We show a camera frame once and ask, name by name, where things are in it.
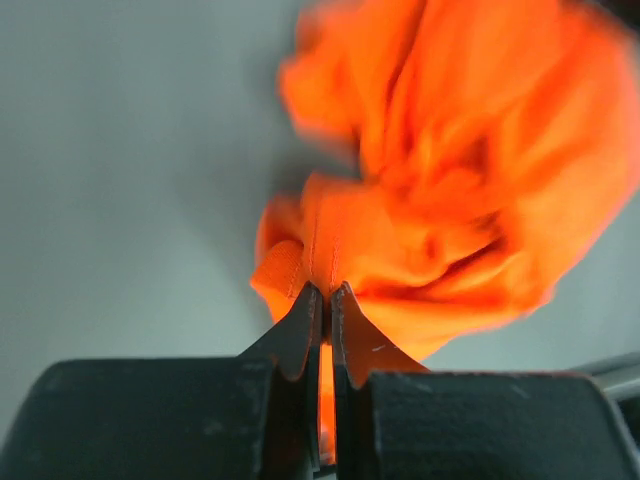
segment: orange fabric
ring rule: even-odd
[[[577,4],[351,0],[302,16],[281,93],[300,131],[358,153],[363,180],[314,174],[267,207],[251,283],[274,320],[306,281],[328,295],[346,280],[421,360],[549,300],[640,171],[632,40]]]

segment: crumpled cloth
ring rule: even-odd
[[[278,321],[348,281],[416,360],[551,298],[640,179],[632,38],[568,0],[351,0],[301,16],[279,86],[295,127],[357,154],[258,228]],[[321,420],[333,451],[329,347]]]

